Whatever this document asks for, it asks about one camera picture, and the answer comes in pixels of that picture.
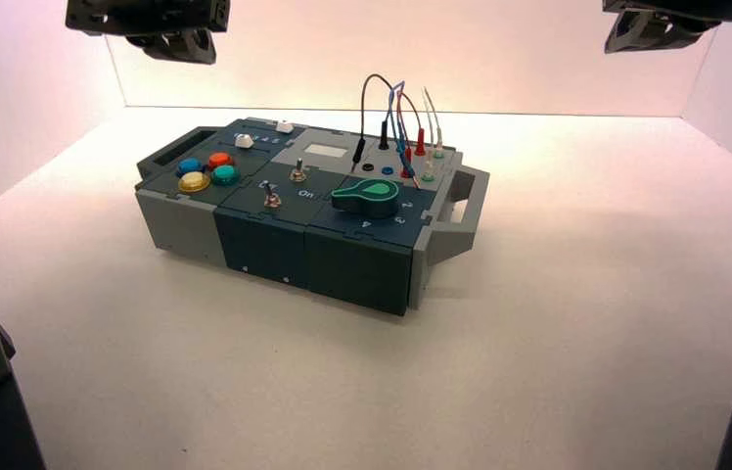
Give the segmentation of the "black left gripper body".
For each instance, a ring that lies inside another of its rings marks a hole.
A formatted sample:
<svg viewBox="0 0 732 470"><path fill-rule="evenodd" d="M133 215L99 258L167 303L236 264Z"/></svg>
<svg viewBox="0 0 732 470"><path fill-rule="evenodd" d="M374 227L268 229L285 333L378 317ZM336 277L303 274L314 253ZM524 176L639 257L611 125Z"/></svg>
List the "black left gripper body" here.
<svg viewBox="0 0 732 470"><path fill-rule="evenodd" d="M205 29L225 32L227 0L69 0L66 27L90 35L149 35Z"/></svg>

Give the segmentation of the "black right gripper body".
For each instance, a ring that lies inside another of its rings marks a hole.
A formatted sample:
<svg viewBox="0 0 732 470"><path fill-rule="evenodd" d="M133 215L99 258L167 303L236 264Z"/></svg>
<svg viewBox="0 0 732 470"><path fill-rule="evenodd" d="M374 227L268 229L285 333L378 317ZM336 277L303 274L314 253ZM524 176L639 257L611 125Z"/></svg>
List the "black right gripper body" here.
<svg viewBox="0 0 732 470"><path fill-rule="evenodd" d="M732 23L732 0L605 0L604 12L649 11L699 22Z"/></svg>

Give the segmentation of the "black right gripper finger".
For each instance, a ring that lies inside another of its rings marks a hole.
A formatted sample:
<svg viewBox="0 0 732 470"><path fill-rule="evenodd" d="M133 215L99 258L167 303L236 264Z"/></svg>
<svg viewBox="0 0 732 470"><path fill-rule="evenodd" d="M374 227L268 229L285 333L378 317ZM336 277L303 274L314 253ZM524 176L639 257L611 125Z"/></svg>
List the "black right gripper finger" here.
<svg viewBox="0 0 732 470"><path fill-rule="evenodd" d="M655 50L667 32L667 21L652 11L623 11L604 45L606 54Z"/></svg>
<svg viewBox="0 0 732 470"><path fill-rule="evenodd" d="M697 20L685 17L664 18L663 36L658 48L682 49L696 43L707 31L720 25L720 21Z"/></svg>

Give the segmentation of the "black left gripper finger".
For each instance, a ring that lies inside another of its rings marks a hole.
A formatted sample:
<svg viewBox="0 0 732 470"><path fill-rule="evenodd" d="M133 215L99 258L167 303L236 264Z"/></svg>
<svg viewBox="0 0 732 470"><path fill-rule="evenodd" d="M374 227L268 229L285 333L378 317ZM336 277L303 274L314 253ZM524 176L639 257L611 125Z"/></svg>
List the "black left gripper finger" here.
<svg viewBox="0 0 732 470"><path fill-rule="evenodd" d="M126 41L141 49L148 57L158 61L172 61L169 43L162 34L127 35Z"/></svg>
<svg viewBox="0 0 732 470"><path fill-rule="evenodd" d="M173 61L213 65L216 50L211 32L205 28L185 29L169 35L169 54Z"/></svg>

